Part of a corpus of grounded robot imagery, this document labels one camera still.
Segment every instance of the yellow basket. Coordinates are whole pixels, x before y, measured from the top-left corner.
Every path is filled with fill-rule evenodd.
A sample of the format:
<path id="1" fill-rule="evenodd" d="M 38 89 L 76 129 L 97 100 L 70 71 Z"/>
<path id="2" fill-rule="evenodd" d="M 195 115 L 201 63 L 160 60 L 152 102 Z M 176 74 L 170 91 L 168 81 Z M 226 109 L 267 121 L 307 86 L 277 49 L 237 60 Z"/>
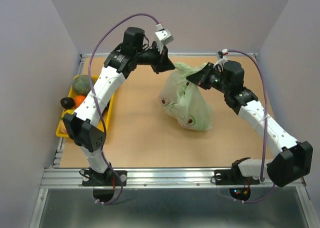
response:
<path id="1" fill-rule="evenodd" d="M 99 78 L 99 76 L 92 76 L 92 79 L 95 82 L 97 81 L 98 78 Z M 71 86 L 69 94 L 68 94 L 68 97 L 71 97 L 71 98 L 74 99 L 76 96 L 77 96 L 77 94 L 75 93 L 73 87 Z M 104 119 L 104 122 L 105 122 L 105 127 L 106 127 L 107 131 L 109 130 L 110 116 L 111 116 L 111 112 L 112 112 L 112 107 L 114 105 L 114 99 L 115 99 L 115 94 L 112 95 L 112 97 L 110 99 L 109 109 L 106 112 L 106 114 L 104 114 L 104 116 L 103 116 L 103 119 Z M 67 111 L 72 114 L 74 112 L 74 110 L 75 109 L 69 109 L 69 110 L 64 109 L 62 114 L 61 114 L 61 117 L 64 117 Z M 62 131 L 60 130 L 61 122 L 63 122 L 63 121 L 62 120 L 59 121 L 58 127 L 56 128 L 56 131 L 55 131 L 55 135 L 57 137 L 69 138 L 68 134 L 62 133 Z M 101 121 L 98 124 L 98 129 L 101 130 L 101 131 L 104 131 L 104 127 L 102 126 L 102 122 Z"/>

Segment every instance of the gray floor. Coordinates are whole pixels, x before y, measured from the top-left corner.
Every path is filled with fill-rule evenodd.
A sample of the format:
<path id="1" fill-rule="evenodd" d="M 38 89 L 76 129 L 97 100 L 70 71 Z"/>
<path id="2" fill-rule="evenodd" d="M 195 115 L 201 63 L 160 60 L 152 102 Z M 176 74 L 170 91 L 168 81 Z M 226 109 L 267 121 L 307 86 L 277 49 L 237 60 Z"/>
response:
<path id="1" fill-rule="evenodd" d="M 253 188 L 251 199 L 270 188 Z M 95 204 L 90 189 L 52 189 L 41 228 L 304 228 L 294 187 L 276 188 L 256 204 L 224 197 L 228 189 L 124 190 L 114 205 Z"/>

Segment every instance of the orange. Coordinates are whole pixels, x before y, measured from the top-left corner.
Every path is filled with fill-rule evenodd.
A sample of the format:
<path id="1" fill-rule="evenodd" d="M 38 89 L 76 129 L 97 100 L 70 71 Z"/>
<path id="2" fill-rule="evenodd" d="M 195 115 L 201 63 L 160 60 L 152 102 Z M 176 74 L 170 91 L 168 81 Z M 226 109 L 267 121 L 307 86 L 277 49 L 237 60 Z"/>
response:
<path id="1" fill-rule="evenodd" d="M 84 102 L 85 98 L 86 97 L 84 95 L 77 95 L 74 98 L 75 108 L 78 108 L 81 105 L 81 103 Z"/>

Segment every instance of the table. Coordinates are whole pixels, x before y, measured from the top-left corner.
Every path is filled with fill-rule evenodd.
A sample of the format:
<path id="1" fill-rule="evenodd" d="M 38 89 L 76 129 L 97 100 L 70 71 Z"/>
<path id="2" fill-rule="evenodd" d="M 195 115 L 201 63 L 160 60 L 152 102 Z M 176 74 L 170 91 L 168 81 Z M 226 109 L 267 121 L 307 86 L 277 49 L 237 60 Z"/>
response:
<path id="1" fill-rule="evenodd" d="M 95 57 L 91 75 L 99 75 L 106 57 Z M 217 59 L 209 56 L 171 57 L 173 63 L 184 62 L 191 67 Z M 250 59 L 230 56 L 242 64 L 244 84 L 263 101 L 259 73 Z M 89 58 L 83 74 L 88 73 Z M 107 141 L 103 147 L 106 157 L 116 168 L 170 167 L 229 167 L 244 157 L 260 159 L 262 138 L 230 109 L 223 94 L 210 89 L 201 90 L 213 109 L 212 130 L 198 132 L 179 126 L 166 115 L 158 95 L 170 71 L 155 74 L 150 66 L 140 65 L 115 93 Z M 267 151 L 267 159 L 272 158 Z M 86 168 L 86 157 L 72 140 L 67 139 L 60 162 L 61 168 Z"/>

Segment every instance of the translucent produce bag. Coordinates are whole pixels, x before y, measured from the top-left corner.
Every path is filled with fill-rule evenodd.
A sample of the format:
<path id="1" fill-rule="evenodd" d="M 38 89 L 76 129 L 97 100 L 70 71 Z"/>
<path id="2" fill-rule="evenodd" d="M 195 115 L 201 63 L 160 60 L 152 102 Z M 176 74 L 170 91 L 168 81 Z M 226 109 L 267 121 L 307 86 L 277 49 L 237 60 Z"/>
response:
<path id="1" fill-rule="evenodd" d="M 174 64 L 174 71 L 159 94 L 159 102 L 170 117 L 186 129 L 208 131 L 212 128 L 212 107 L 205 101 L 199 88 L 186 77 L 200 71 L 206 64 L 192 68 L 185 63 Z"/>

